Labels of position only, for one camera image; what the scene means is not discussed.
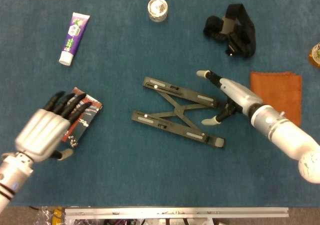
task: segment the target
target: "white dot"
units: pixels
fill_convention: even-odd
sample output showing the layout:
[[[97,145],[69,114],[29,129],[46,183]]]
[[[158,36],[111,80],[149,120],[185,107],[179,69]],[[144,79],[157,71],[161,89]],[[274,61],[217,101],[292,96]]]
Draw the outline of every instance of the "white dot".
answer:
[[[272,121],[273,121],[272,117],[267,117],[267,118],[265,119],[265,122],[266,122],[267,124],[272,123]]]

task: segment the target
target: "black strap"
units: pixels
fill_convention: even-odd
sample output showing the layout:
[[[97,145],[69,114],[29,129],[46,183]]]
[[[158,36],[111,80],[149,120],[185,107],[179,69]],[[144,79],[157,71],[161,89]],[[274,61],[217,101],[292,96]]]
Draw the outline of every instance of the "black strap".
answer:
[[[228,42],[227,54],[241,54],[251,57],[256,51],[255,25],[247,14],[243,4],[230,4],[224,20],[210,16],[206,20],[203,33],[219,42]]]

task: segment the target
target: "black fingertip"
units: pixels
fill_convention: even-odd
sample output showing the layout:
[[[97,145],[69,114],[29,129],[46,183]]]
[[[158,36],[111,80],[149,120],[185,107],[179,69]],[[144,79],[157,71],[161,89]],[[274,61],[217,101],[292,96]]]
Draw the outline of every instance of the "black fingertip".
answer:
[[[80,117],[80,115],[91,105],[92,102],[86,102],[85,104],[81,105],[74,113],[72,113],[69,117],[70,124],[72,125]]]
[[[54,108],[56,102],[65,94],[64,91],[59,91],[55,95],[53,95],[50,100],[47,102],[47,104],[43,107],[44,110],[52,111]]]
[[[75,93],[70,93],[70,94],[64,96],[64,98],[62,98],[61,102],[58,104],[58,106],[55,107],[55,109],[53,109],[52,112],[59,115],[62,112],[62,110],[65,108],[68,101],[71,98],[73,98],[74,95],[75,95]]]
[[[82,93],[79,96],[77,96],[70,104],[65,108],[65,110],[61,113],[61,116],[65,119],[69,117],[69,115],[72,113],[72,111],[76,108],[78,103],[86,97],[86,93]]]

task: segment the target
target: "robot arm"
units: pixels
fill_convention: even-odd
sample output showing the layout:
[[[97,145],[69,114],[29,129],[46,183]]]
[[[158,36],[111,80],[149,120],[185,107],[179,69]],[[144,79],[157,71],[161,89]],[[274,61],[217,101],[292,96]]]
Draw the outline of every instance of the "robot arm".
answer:
[[[15,139],[17,153],[5,153],[2,156],[4,160],[0,166],[0,213],[32,174],[34,162],[42,162],[48,158],[63,160],[72,155],[72,149],[59,152],[56,148],[67,129],[91,106],[91,102],[81,105],[72,113],[86,94],[77,96],[68,106],[67,102],[75,94],[66,95],[56,106],[63,94],[63,91],[58,92],[44,108],[35,112]]]
[[[210,119],[204,119],[204,125],[217,125],[238,112],[246,115],[253,127],[263,133],[272,143],[290,158],[299,160],[300,174],[311,183],[320,183],[320,146],[307,133],[277,112],[272,106],[247,87],[222,78],[212,71],[197,71],[199,77],[209,79],[227,96],[225,110]]]

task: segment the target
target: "toothpaste tube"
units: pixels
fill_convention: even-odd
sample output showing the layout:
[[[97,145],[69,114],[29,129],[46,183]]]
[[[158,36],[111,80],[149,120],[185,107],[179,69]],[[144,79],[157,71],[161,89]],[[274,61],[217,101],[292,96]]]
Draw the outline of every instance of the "toothpaste tube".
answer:
[[[84,15],[76,12],[72,14],[69,31],[66,35],[59,63],[70,66],[71,61],[77,52],[80,40],[82,38],[82,35],[84,34],[89,18],[89,15]]]

